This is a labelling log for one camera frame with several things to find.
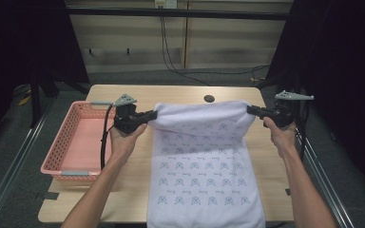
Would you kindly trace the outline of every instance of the hand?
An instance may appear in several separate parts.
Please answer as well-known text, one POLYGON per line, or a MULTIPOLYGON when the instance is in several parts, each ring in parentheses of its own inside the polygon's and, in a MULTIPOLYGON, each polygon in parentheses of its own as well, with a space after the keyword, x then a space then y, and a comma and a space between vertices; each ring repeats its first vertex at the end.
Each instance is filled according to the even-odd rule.
POLYGON ((295 148, 295 123, 290 123, 284 128, 279 128, 275 125, 274 121, 268 117, 264 117, 263 121, 271 130, 271 141, 277 147, 281 158, 284 158, 287 153, 297 151, 295 148))
POLYGON ((133 133, 126 135, 115 127, 109 130, 111 139, 111 160, 119 160, 122 165, 126 164, 129 156, 135 148, 135 142, 147 128, 147 124, 141 124, 133 133))

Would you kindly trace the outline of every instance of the pink plastic basket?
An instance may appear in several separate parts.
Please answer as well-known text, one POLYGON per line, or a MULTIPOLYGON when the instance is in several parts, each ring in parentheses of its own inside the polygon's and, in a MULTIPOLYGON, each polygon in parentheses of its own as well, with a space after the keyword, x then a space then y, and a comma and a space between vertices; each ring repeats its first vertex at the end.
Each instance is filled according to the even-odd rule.
MULTIPOLYGON (((94 181, 100 174, 100 148, 106 108, 109 103, 74 102, 41 166, 41 172, 59 181, 94 181)), ((112 125, 115 111, 108 115, 107 128, 112 125)), ((106 160, 111 149, 106 142, 106 160)))

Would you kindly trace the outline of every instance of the table top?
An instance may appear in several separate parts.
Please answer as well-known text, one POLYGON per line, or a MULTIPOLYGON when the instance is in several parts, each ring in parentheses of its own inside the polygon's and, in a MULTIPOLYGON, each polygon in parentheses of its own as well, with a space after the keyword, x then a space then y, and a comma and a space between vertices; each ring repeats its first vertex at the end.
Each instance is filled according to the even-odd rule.
MULTIPOLYGON (((116 101, 123 94, 135 98, 137 112, 152 110, 156 103, 206 104, 204 96, 215 102, 245 100, 265 106, 258 89, 251 87, 176 85, 94 85, 88 101, 116 101)), ((286 171, 277 149, 270 141, 269 129, 256 118, 245 140, 249 149, 259 194, 267 221, 293 220, 286 171)), ((148 127, 122 169, 108 197, 102 222, 146 222, 150 184, 153 131, 148 127)), ((60 193, 57 200, 45 199, 39 213, 42 222, 62 222, 91 183, 53 180, 49 192, 60 193)))

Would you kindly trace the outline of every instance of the white towel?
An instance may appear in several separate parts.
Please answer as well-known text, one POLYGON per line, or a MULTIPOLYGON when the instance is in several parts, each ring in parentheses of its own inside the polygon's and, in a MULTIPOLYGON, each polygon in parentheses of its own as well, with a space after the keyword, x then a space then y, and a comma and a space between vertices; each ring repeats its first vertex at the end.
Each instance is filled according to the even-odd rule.
POLYGON ((247 106, 156 105, 147 227, 265 227, 247 106))

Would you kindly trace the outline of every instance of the power outlet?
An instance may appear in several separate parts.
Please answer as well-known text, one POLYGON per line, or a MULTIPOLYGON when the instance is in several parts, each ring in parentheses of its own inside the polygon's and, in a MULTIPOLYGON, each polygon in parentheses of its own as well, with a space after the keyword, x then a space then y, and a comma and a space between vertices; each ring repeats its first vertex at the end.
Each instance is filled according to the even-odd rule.
POLYGON ((155 9, 165 9, 165 0, 155 0, 155 9))
POLYGON ((166 0, 165 1, 166 9, 176 9, 177 8, 177 0, 166 0))

